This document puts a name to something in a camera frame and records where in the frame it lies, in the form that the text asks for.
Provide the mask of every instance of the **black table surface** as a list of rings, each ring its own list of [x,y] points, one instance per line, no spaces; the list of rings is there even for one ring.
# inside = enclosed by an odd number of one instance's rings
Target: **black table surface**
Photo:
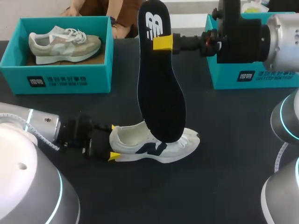
[[[6,45],[0,42],[0,55]],[[43,149],[80,198],[80,224],[266,223],[260,193],[282,145],[271,130],[271,112],[294,89],[215,91],[198,52],[174,56],[173,67],[185,95],[186,126],[201,137],[190,156],[171,164],[106,163],[84,160],[78,151]],[[133,125],[142,121],[138,70],[138,39],[117,40],[111,93],[14,96],[0,75],[0,102],[62,120],[84,113],[103,123]]]

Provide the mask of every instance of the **human hand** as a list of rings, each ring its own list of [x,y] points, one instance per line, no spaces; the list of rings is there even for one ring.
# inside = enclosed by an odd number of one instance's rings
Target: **human hand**
[[[120,24],[116,24],[112,27],[112,33],[114,39],[123,39],[126,38],[128,33],[130,32],[131,27],[123,27]]]
[[[73,7],[73,6],[70,6],[68,7],[62,14],[61,16],[79,16],[79,11]]]

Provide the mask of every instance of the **black insole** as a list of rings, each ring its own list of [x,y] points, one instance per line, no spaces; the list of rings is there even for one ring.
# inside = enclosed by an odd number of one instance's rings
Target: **black insole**
[[[185,127],[183,92],[174,75],[171,51],[154,51],[153,37],[171,35],[167,7],[159,0],[142,4],[138,14],[140,68],[138,102],[151,133],[165,143],[175,142]]]

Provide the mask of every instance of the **person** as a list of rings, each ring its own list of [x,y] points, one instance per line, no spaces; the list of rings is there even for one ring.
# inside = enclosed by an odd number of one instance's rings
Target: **person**
[[[145,0],[71,0],[71,5],[62,16],[107,15],[115,20],[112,27],[114,39],[138,35],[138,10]]]

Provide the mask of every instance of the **teal shoe box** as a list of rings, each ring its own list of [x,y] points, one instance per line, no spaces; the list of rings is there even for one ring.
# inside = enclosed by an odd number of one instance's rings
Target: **teal shoe box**
[[[25,66],[30,55],[29,34],[46,34],[54,26],[99,36],[106,46],[104,63]],[[111,21],[107,16],[21,18],[3,55],[0,70],[14,94],[109,93],[113,48]]]
[[[244,13],[245,19],[261,19],[262,24],[277,13]],[[207,16],[206,30],[217,29],[218,23]],[[299,75],[295,72],[267,71],[262,62],[245,64],[220,64],[217,56],[207,58],[214,89],[247,89],[299,87]]]

